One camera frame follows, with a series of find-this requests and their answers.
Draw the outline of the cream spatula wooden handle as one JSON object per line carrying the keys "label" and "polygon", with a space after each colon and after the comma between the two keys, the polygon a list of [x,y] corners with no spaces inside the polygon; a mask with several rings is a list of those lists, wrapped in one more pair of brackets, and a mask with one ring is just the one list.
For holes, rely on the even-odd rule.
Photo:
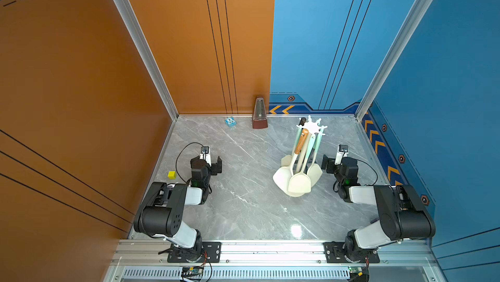
{"label": "cream spatula wooden handle", "polygon": [[[310,135],[310,132],[307,128],[302,130],[301,137],[298,141],[298,145],[296,147],[296,152],[300,152],[299,157],[301,157],[301,152],[305,150],[307,145],[307,139]],[[304,173],[304,171],[300,171],[291,176],[289,180],[289,185],[287,191],[294,196],[301,196],[305,193],[309,193],[311,191],[311,181],[308,176]]]}

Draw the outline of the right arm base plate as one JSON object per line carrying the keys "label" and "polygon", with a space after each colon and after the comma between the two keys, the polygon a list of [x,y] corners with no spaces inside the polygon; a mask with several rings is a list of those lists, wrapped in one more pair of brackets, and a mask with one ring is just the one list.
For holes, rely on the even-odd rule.
{"label": "right arm base plate", "polygon": [[361,249],[356,244],[348,247],[345,242],[325,242],[323,247],[327,263],[380,263],[377,249]]}

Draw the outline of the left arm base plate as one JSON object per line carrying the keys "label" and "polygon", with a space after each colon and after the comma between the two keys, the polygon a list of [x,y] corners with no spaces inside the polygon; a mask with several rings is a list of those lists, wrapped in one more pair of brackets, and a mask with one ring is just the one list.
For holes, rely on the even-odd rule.
{"label": "left arm base plate", "polygon": [[167,250],[167,262],[204,262],[206,260],[211,263],[220,262],[221,255],[220,242],[196,242],[192,248],[170,247]]}

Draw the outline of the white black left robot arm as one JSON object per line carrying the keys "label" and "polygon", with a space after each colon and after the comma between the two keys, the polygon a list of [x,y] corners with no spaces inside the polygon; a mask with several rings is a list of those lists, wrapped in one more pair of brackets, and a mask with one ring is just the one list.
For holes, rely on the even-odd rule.
{"label": "white black left robot arm", "polygon": [[183,221],[185,206],[203,205],[211,194],[210,179],[222,172],[222,159],[214,164],[200,156],[191,159],[191,179],[184,184],[152,183],[139,205],[133,227],[153,239],[171,243],[166,250],[183,262],[205,261],[201,232]]}

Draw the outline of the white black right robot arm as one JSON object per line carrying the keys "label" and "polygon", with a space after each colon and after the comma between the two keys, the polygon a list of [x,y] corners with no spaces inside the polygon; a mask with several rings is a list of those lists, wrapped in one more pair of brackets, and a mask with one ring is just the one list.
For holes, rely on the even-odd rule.
{"label": "white black right robot arm", "polygon": [[333,189],[346,203],[373,205],[378,219],[348,232],[344,242],[323,244],[328,263],[377,264],[379,249],[403,240],[430,239],[436,225],[414,187],[358,183],[358,161],[343,157],[337,162],[323,156],[321,168],[335,175]]}

